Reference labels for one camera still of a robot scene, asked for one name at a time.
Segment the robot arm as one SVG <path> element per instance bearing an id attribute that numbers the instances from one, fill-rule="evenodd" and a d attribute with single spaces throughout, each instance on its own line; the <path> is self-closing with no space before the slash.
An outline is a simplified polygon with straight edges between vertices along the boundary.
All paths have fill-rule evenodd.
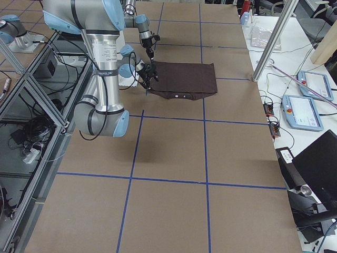
<path id="1" fill-rule="evenodd" d="M 154 51 L 152 49 L 157 39 L 157 35 L 150 31 L 150 20 L 145 14 L 138 15 L 136 12 L 136 1 L 123 1 L 122 10 L 124 21 L 127 28 L 137 28 L 139 32 L 140 42 L 146 53 L 153 63 Z"/>
<path id="2" fill-rule="evenodd" d="M 160 36 L 149 29 L 146 15 L 136 13 L 135 1 L 44 1 L 45 23 L 56 31 L 81 35 L 93 63 L 93 74 L 84 95 L 74 109 L 80 134 L 122 137 L 129 112 L 119 98 L 119 78 L 141 78 L 141 86 L 151 89 L 158 79 L 153 62 L 145 64 L 129 45 L 117 46 L 125 28 L 136 28 L 150 60 Z"/>

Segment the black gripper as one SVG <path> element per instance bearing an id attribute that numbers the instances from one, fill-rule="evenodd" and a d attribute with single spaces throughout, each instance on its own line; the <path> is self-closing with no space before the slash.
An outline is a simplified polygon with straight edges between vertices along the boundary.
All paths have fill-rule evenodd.
<path id="1" fill-rule="evenodd" d="M 151 72 L 151 70 L 147 70 L 146 68 L 143 68 L 138 71 L 139 76 L 141 77 L 143 81 L 143 87 L 145 89 L 150 89 L 151 88 L 151 78 L 153 78 L 155 81 L 158 81 L 158 73 Z"/>
<path id="2" fill-rule="evenodd" d="M 142 39 L 142 46 L 146 49 L 147 55 L 148 55 L 151 63 L 153 63 L 154 52 L 152 50 L 152 46 L 153 46 L 152 38 Z"/>

